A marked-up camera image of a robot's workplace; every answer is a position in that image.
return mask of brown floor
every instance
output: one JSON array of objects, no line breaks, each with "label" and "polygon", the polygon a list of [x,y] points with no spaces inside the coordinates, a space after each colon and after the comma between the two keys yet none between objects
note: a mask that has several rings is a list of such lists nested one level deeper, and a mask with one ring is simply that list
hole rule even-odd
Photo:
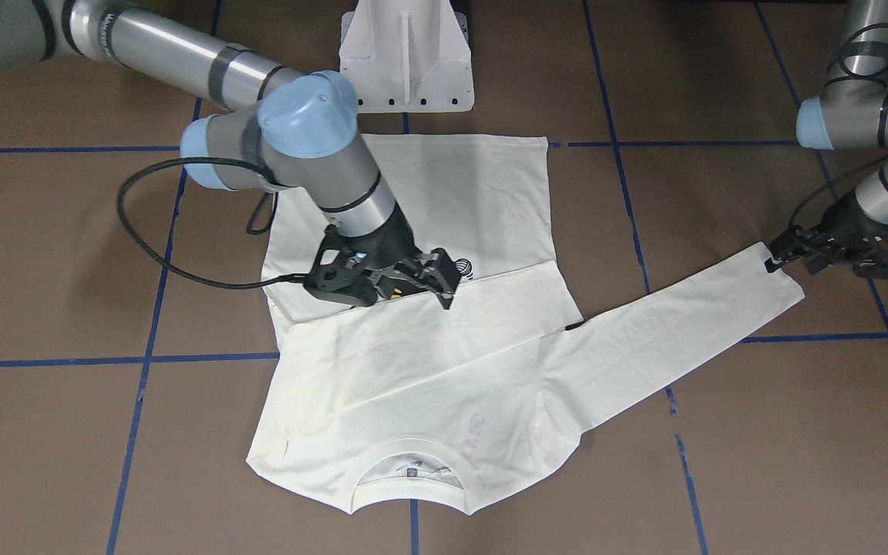
[{"label": "brown floor", "polygon": [[[209,31],[213,2],[193,4],[161,8]],[[218,34],[334,68],[352,4],[225,0]],[[554,239],[586,316],[771,240],[824,182],[792,128],[841,7],[472,4],[476,108],[363,130],[549,137]],[[345,516],[257,478],[244,454],[278,356],[264,299],[161,277],[114,215],[121,180],[173,157],[194,110],[85,60],[0,75],[0,554],[888,553],[888,282],[845,268],[789,268],[803,303],[475,516]],[[179,178],[131,200],[152,243]],[[257,277],[256,199],[189,183],[173,262]]]}]

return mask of light blue joint cap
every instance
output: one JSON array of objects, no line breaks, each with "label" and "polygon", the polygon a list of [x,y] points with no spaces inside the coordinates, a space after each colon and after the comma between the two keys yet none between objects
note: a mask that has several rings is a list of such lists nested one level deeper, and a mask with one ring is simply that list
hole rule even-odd
[{"label": "light blue joint cap", "polygon": [[294,158],[338,152],[358,133],[358,96],[336,71],[298,77],[270,92],[258,109],[262,136]]},{"label": "light blue joint cap", "polygon": [[797,142],[800,146],[818,150],[835,150],[828,136],[828,126],[824,123],[821,99],[805,99],[797,113]]},{"label": "light blue joint cap", "polygon": [[[211,123],[211,117],[214,116],[195,119],[187,126],[187,129],[183,130],[183,136],[180,138],[180,157],[210,156],[207,151],[207,127]],[[214,171],[214,166],[211,164],[184,164],[183,168],[187,169],[190,179],[195,180],[202,187],[234,190],[222,182],[218,172]]]}]

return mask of robotic arm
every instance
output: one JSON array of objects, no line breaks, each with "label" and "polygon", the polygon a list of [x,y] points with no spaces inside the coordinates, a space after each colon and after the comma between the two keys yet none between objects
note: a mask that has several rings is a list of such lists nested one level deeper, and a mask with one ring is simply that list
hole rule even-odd
[{"label": "robotic arm", "polygon": [[[126,0],[1,0],[0,72],[81,56],[130,67],[233,110],[191,123],[187,164],[220,190],[303,187],[328,218],[304,278],[315,298],[370,306],[397,289],[431,291],[450,307],[461,274],[444,249],[423,253],[357,126],[358,99],[334,71],[304,76]],[[261,175],[274,176],[268,182]]]},{"label": "robotic arm", "polygon": [[[849,0],[824,91],[800,106],[800,144],[888,147],[887,86],[888,0]],[[789,228],[769,244],[769,271],[804,259],[811,274],[831,264],[849,264],[859,277],[888,278],[888,160],[829,207],[821,224],[804,230],[793,224],[794,218],[796,212]]]}]

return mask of white mounting base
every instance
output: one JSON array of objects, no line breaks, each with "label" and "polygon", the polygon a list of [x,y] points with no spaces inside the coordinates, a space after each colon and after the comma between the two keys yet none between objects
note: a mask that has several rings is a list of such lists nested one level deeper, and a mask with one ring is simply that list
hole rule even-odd
[{"label": "white mounting base", "polygon": [[359,112],[472,109],[467,29],[465,15],[455,14],[448,0],[359,0],[341,18],[339,50]]}]

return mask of printed logo on shirt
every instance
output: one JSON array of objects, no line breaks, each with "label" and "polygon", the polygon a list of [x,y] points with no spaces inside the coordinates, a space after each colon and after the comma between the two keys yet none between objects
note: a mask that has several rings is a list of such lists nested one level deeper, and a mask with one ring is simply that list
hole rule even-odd
[{"label": "printed logo on shirt", "polygon": [[472,261],[466,257],[460,257],[454,261],[454,266],[458,268],[458,274],[464,275],[469,280],[475,280],[475,274],[472,273]]}]

